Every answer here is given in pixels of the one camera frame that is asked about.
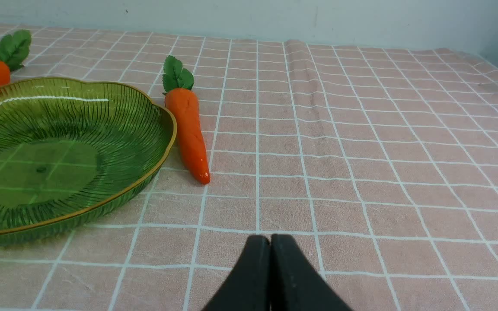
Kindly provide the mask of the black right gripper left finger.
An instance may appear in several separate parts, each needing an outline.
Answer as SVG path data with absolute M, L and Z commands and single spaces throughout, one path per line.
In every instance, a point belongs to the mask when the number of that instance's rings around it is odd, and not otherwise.
M 204 311 L 269 311 L 271 248 L 268 238 L 251 235 L 235 266 Z

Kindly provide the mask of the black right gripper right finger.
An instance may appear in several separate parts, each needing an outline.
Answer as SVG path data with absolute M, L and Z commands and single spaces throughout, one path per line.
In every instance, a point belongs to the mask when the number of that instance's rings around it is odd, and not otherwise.
M 291 235 L 271 235 L 273 311 L 351 311 L 307 260 Z

